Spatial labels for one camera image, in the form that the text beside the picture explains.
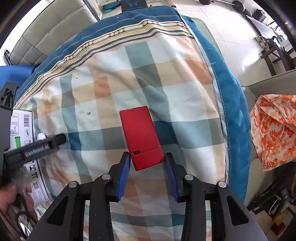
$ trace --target barcode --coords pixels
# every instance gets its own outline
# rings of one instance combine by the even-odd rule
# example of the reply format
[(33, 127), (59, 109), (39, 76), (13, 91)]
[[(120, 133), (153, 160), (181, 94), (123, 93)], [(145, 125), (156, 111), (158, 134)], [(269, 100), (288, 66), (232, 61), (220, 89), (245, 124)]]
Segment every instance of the barcode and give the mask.
[(29, 115), (24, 114), (24, 127), (29, 127)]
[(34, 189), (38, 189), (39, 188), (38, 182), (33, 183), (33, 186), (34, 186)]

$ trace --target red box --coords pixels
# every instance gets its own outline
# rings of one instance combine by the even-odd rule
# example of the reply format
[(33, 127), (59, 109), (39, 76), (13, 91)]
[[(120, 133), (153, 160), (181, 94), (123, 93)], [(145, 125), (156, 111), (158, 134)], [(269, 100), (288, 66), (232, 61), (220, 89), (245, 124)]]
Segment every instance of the red box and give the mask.
[(148, 107), (121, 110), (119, 115), (135, 170), (139, 171), (164, 161)]

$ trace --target metal screw head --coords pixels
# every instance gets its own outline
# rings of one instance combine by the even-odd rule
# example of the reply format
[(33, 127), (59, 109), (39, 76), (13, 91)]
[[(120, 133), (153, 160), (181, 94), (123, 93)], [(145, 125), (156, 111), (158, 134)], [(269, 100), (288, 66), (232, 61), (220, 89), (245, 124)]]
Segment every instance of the metal screw head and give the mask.
[(187, 175), (185, 175), (185, 179), (191, 181), (191, 180), (193, 180), (193, 176), (190, 174), (187, 174)]
[(77, 182), (72, 181), (69, 183), (69, 187), (71, 187), (71, 188), (74, 188), (76, 186), (77, 186)]
[(111, 178), (111, 176), (109, 174), (102, 175), (103, 180), (109, 180), (110, 178)]
[(227, 186), (225, 182), (219, 182), (218, 185), (222, 188), (225, 188)]

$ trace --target plaid blanket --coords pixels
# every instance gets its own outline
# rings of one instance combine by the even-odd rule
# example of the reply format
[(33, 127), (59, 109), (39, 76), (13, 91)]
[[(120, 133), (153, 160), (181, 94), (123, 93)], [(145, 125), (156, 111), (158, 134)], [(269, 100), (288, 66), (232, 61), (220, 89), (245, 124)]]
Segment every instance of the plaid blanket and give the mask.
[[(225, 180), (226, 148), (213, 76), (195, 36), (169, 7), (104, 19), (63, 44), (26, 81), (16, 108), (33, 111), (34, 135), (65, 133), (39, 160), (50, 201), (72, 180), (108, 172), (127, 146), (119, 111), (147, 105), (163, 152), (208, 183)], [(211, 219), (207, 207), (207, 236)], [(136, 172), (110, 203), (116, 240), (180, 240), (185, 205), (170, 195), (163, 163)], [(88, 233), (86, 207), (85, 237)]]

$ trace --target blue gripper pad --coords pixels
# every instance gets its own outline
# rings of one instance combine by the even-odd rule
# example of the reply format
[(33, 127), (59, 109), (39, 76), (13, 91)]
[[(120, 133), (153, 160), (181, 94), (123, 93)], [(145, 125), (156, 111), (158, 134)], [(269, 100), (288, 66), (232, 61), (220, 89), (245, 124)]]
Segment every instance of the blue gripper pad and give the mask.
[(129, 173), (130, 167), (131, 167), (131, 157), (130, 155), (127, 155), (125, 159), (125, 163), (122, 168), (122, 173), (118, 180), (118, 188), (117, 188), (117, 195), (116, 195), (118, 201), (120, 201), (120, 199), (124, 194), (124, 189), (126, 187), (126, 182), (128, 179), (128, 173)]
[(177, 201), (178, 198), (179, 198), (179, 195), (178, 195), (178, 192), (177, 192), (177, 190), (178, 190), (177, 180), (176, 180), (175, 174), (173, 172), (171, 163), (170, 163), (167, 156), (165, 156), (165, 170), (166, 170), (166, 173), (167, 173), (167, 176), (168, 176), (168, 183), (170, 185), (170, 190), (171, 190), (171, 193), (172, 193), (172, 197), (175, 199), (175, 201)]

